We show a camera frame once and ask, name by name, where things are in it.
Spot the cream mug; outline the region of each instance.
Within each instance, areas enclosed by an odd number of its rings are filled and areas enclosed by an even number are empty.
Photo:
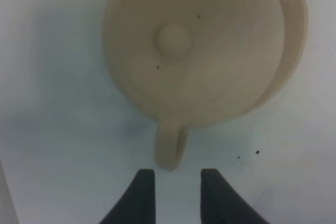
[[[178,167],[189,128],[271,99],[299,62],[307,16],[305,0],[111,0],[107,65],[157,120],[157,164]]]

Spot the ceramic mug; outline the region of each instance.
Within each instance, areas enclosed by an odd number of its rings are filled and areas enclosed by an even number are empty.
[[[178,167],[191,127],[244,114],[293,73],[307,33],[305,0],[111,0],[107,66],[158,121],[155,159]]]

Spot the white table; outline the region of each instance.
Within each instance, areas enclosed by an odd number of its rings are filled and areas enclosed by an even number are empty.
[[[207,167],[271,223],[336,223],[336,0],[308,0],[307,46],[281,93],[192,131],[172,173],[154,163],[155,123],[104,69],[105,4],[0,0],[0,157],[21,224],[98,223],[143,167],[159,224],[201,223]]]

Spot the mug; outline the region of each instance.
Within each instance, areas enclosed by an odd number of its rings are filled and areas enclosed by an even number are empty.
[[[155,159],[174,170],[188,130],[251,111],[288,81],[307,34],[305,0],[110,0],[111,76],[158,121]]]

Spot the mug handle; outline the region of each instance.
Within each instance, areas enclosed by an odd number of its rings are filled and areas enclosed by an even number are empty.
[[[175,170],[183,157],[188,129],[171,121],[161,121],[157,128],[155,160],[163,169]]]

